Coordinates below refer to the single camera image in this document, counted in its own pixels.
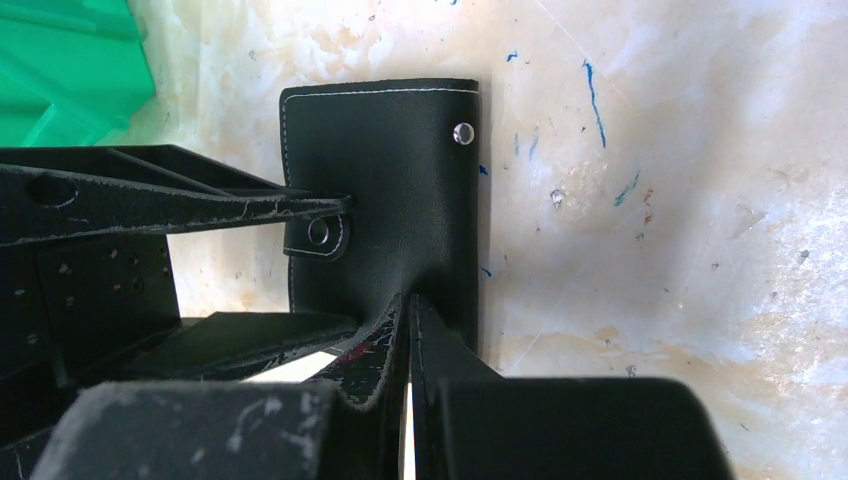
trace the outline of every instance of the green container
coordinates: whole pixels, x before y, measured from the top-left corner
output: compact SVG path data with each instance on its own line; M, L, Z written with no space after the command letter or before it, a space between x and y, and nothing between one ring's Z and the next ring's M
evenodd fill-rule
M155 92L126 0L0 0L0 147L94 145Z

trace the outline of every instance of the table surface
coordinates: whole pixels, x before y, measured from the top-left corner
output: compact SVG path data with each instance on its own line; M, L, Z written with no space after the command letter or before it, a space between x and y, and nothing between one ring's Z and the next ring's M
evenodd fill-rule
M848 3L130 4L126 141L279 183L283 88L480 80L483 359L676 378L740 479L848 478ZM282 238L170 237L183 314L286 310Z

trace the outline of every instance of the blue pen mark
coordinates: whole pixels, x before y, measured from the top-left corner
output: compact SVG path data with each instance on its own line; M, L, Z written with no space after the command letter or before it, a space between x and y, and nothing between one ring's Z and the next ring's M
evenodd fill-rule
M527 152L527 159L533 160L533 154L536 153L536 147L539 146L539 127L536 127L533 133L533 144L530 145L530 151Z
M641 172L636 172L636 177L633 179L633 181L630 183L630 185L624 187L624 191L622 191L621 193L618 194L617 197L615 197L615 204L614 205L616 207L621 206L621 204L624 203L624 199L625 199L625 197L627 197L627 194L630 193L631 190L636 188L636 183L639 182L639 174L640 173Z
M592 83L592 64L588 60L583 60L583 66L586 67L586 75L589 77L589 92L592 94L592 108L595 110L595 119L598 122L598 130L601 131L601 145L607 148L607 136L604 134L604 123L601 121L601 114L598 112L598 104L595 103L595 84Z

